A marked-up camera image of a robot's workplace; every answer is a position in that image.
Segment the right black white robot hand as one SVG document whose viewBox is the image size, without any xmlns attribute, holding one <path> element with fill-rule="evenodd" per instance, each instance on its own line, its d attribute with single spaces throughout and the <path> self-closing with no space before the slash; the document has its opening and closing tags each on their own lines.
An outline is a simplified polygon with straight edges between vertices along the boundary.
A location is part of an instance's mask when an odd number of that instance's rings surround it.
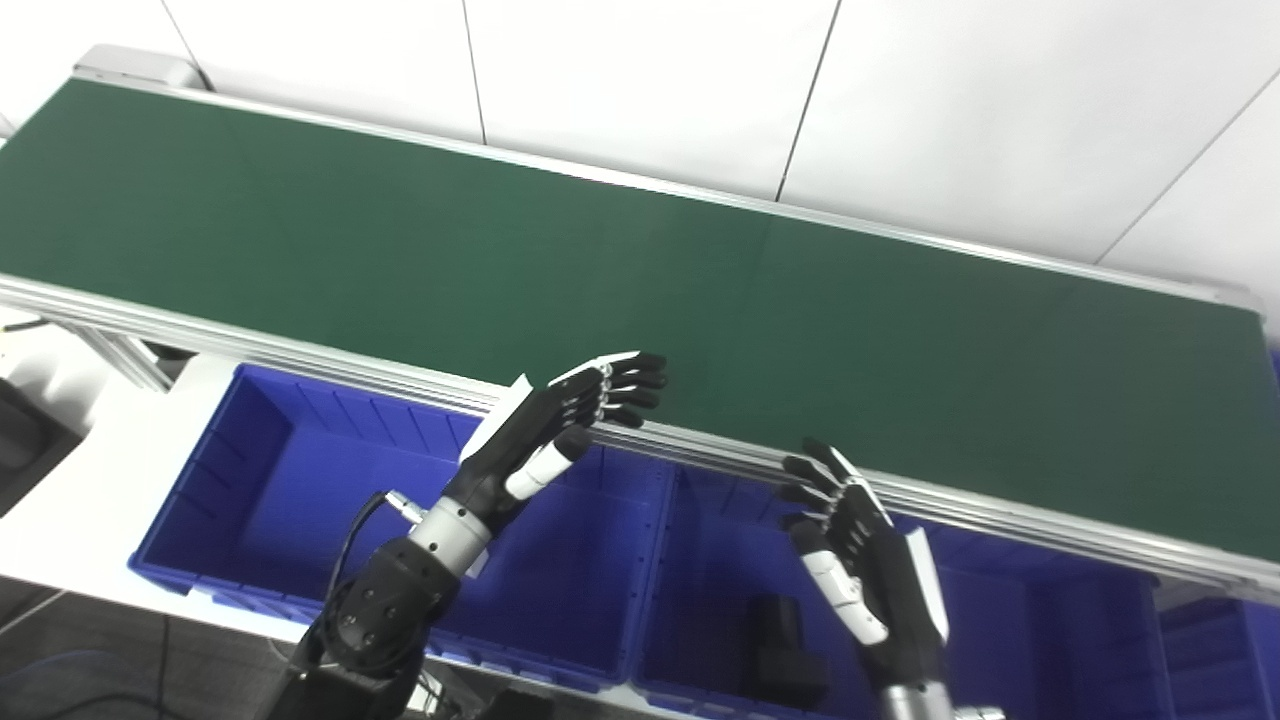
<svg viewBox="0 0 1280 720">
<path fill-rule="evenodd" d="M 780 527 L 852 635 L 874 691 L 946 683 L 950 621 L 927 533 L 904 530 L 835 446 L 806 437 L 778 497 L 804 506 Z"/>
</svg>

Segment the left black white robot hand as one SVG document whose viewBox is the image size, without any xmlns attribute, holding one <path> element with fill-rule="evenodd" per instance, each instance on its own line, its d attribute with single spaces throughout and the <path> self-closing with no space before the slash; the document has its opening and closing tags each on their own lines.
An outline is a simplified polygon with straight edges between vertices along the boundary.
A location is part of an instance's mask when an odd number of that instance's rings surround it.
<svg viewBox="0 0 1280 720">
<path fill-rule="evenodd" d="M 543 387 L 521 375 L 463 447 L 443 497 L 499 536 L 527 502 L 507 480 L 562 434 L 590 448 L 588 429 L 598 423 L 643 427 L 641 413 L 659 405 L 667 386 L 666 365 L 659 354 L 625 351 L 586 360 Z"/>
</svg>

